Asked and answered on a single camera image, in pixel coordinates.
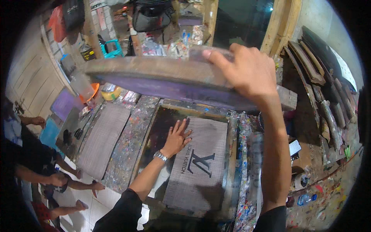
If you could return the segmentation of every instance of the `wristwatch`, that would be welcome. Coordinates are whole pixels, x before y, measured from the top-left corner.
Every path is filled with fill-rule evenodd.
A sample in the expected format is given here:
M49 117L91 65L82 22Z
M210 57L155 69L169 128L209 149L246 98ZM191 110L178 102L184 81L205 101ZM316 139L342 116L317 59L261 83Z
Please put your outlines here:
M153 155L153 158L155 158L155 157L158 157L165 162L168 160L168 158L166 156L164 156L163 154L161 154L160 151L156 151L156 153Z

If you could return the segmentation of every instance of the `person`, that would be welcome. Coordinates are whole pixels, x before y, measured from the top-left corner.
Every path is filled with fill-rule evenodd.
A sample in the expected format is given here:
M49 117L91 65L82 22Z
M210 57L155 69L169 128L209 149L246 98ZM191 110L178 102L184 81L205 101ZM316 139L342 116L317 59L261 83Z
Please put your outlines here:
M31 202L36 213L37 219L45 232L59 232L58 229L49 224L49 220L54 220L59 216L68 215L78 211L86 210L88 207L80 200L76 201L75 206L63 206L48 209L42 202Z
M217 51L205 50L203 56L219 67L236 90L253 101L263 115L265 123L261 177L263 207L254 231L284 231L291 164L288 137L276 90L275 63L257 48L246 48L234 43L230 50L235 55L233 63ZM185 126L184 119L181 124L177 121L175 126L170 128L160 154L169 159L191 141L191 138L187 138L191 132L184 133ZM142 202L151 191L164 164L160 157L155 156L122 193L114 208L96 222L93 232L136 231L137 221L141 217Z
M5 98L3 118L3 132L6 138L5 150L12 151L12 155L7 155L5 161L14 167L14 175L22 180L31 183L40 183L50 198L53 191L63 193L67 186L73 189L103 190L105 187L97 182L84 184L72 180L71 177L55 169L58 164L65 171L81 178L81 171L72 169L53 148L41 143L34 134L27 128L27 125L39 125L43 129L46 125L42 117L18 116L13 112L13 103Z

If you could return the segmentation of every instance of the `water bottle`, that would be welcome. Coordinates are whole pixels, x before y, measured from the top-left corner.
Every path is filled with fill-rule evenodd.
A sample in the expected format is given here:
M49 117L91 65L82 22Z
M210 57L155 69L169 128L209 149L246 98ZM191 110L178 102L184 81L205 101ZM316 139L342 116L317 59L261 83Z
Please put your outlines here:
M298 198L298 206L307 205L310 201L317 200L317 194L313 194L312 197L309 197L307 194L303 194Z

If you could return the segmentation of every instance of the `red plastic bag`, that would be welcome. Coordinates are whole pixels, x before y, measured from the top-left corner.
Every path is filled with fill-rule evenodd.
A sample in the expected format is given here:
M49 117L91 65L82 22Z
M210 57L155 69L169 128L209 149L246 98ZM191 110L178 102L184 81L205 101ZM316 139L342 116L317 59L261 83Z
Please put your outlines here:
M60 43L66 37L65 22L63 20L62 5L54 8L48 26L53 30L54 41Z

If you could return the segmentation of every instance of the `fabric sheet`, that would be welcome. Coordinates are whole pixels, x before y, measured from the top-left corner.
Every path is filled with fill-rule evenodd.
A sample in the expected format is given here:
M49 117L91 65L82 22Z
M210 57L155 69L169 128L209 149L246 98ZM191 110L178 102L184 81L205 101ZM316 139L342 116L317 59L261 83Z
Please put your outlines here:
M93 178L101 180L129 116L130 110L123 106L107 104L86 141L77 166Z
M219 210L224 191L228 124L188 117L192 141L175 157L163 203L185 210Z

